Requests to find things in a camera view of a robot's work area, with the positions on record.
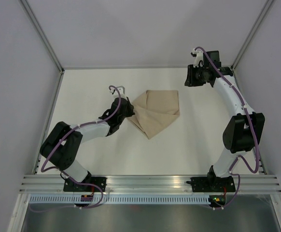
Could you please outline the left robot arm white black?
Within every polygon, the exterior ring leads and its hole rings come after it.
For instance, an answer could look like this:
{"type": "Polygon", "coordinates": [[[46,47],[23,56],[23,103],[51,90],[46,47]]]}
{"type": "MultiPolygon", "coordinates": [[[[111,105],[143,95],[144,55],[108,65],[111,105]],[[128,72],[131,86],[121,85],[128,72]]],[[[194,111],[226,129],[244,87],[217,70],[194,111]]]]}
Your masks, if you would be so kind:
{"type": "Polygon", "coordinates": [[[82,143],[99,137],[113,135],[119,130],[125,118],[133,116],[134,106],[126,96],[116,97],[98,121],[78,127],[71,132],[72,126],[61,121],[50,132],[40,148],[40,154],[65,175],[65,192],[90,192],[105,190],[100,181],[92,178],[92,174],[86,170],[77,160],[76,155],[82,143]]]}

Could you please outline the beige cloth napkin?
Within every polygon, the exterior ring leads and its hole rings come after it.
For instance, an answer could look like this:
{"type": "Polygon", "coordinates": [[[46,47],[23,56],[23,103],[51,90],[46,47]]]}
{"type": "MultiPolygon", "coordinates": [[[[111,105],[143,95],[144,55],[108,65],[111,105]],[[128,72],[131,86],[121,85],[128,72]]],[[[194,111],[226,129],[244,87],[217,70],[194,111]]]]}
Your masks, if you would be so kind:
{"type": "Polygon", "coordinates": [[[177,90],[147,90],[132,105],[134,115],[128,120],[149,140],[180,116],[177,90]]]}

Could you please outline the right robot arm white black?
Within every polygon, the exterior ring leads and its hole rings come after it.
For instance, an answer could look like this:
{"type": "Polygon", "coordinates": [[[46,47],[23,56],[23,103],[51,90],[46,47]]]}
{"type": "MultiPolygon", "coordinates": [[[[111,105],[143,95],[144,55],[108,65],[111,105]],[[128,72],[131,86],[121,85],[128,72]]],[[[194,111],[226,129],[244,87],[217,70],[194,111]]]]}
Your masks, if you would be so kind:
{"type": "Polygon", "coordinates": [[[219,51],[206,52],[197,47],[191,52],[194,63],[187,67],[186,87],[200,87],[210,84],[224,100],[230,120],[222,139],[224,149],[206,177],[191,177],[187,184],[197,192],[235,192],[235,174],[232,172],[242,159],[253,174],[258,172],[261,140],[265,116],[256,113],[241,94],[234,74],[229,67],[223,67],[219,51]]]}

